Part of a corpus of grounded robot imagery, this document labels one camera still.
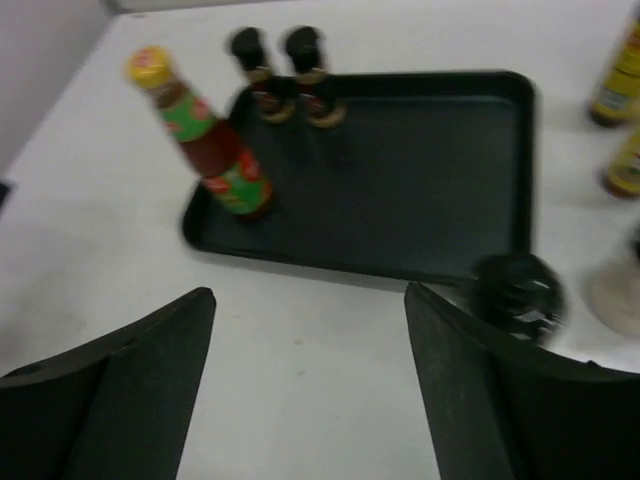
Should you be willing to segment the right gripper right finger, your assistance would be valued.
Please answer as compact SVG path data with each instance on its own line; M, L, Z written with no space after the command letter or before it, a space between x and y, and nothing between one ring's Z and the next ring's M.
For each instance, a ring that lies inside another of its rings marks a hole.
M639 377L516 339L420 283L404 297L444 479L635 479Z

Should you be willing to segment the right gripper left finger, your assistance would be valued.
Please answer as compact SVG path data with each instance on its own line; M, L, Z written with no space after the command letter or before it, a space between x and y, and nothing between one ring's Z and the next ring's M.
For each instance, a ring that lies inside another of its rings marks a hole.
M199 287L2 376L2 478L176 478L215 310Z

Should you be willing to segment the clear shaker jar white powder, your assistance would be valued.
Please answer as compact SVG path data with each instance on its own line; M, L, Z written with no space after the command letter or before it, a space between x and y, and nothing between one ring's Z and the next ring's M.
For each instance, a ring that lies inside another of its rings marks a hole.
M588 273L584 294L603 325L639 337L639 222Z
M493 327L537 345L563 326L564 287L555 272L531 253L495 254L481 259L469 285L472 314Z

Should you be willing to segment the brown sauce bottle yellow label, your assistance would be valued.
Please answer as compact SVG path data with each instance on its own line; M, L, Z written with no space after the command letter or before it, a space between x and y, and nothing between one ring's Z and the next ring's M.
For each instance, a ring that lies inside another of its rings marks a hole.
M602 173L602 186L619 198L639 197L639 121Z
M614 128L628 123L639 100L639 6L588 106L591 120Z

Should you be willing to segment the red sauce bottle yellow cap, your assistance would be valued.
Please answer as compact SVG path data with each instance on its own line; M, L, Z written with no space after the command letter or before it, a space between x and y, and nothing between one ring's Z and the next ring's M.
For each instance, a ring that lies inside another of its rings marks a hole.
M274 187L254 153L228 120L175 71L167 49L153 45L137 50L126 71L152 102L201 185L224 209L244 220L269 212Z

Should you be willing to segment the small spice jar black cap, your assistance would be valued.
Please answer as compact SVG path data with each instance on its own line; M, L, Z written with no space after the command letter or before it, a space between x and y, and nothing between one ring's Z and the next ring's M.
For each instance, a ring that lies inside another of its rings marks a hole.
M287 34L284 50L293 67L307 120L315 128L330 129L344 120L346 107L339 100L334 78L325 66L321 39L316 28L300 26Z
M284 80L271 68L261 32L255 27L237 30L229 39L228 49L249 82L261 117L270 124L290 120L295 113L295 102Z

